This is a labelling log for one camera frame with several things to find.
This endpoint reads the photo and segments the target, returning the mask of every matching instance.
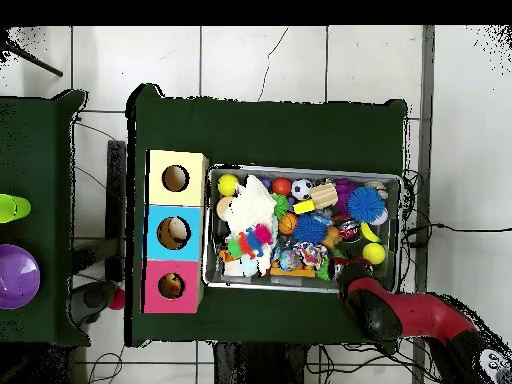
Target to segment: pink box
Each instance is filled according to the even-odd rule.
[[[145,300],[142,312],[146,314],[193,314],[203,296],[203,284],[200,281],[199,262],[195,261],[147,261],[146,281],[142,282]],[[168,299],[159,289],[158,282],[167,274],[177,274],[184,282],[180,297]]]

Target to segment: purple bowl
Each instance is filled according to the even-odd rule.
[[[0,245],[0,309],[17,309],[39,290],[39,267],[30,253],[12,244]]]

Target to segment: green cup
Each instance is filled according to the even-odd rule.
[[[31,208],[30,202],[23,197],[0,194],[0,224],[25,218]]]

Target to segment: table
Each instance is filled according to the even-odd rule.
[[[0,243],[28,250],[41,270],[36,297],[26,306],[0,310],[0,341],[85,345],[85,333],[68,318],[74,171],[71,120],[85,92],[54,99],[0,98],[0,193],[25,197],[30,215],[0,226]]]
[[[128,174],[125,342],[222,340],[289,343],[364,341],[336,295],[205,289],[197,314],[141,314],[144,161],[147,149],[203,153],[210,164],[256,164],[401,174],[403,100],[246,103],[167,99],[141,84],[127,102]]]

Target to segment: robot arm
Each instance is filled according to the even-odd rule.
[[[365,336],[377,343],[424,337],[445,384],[512,384],[510,349],[487,340],[457,308],[430,293],[392,294],[361,262],[334,272],[340,296]]]

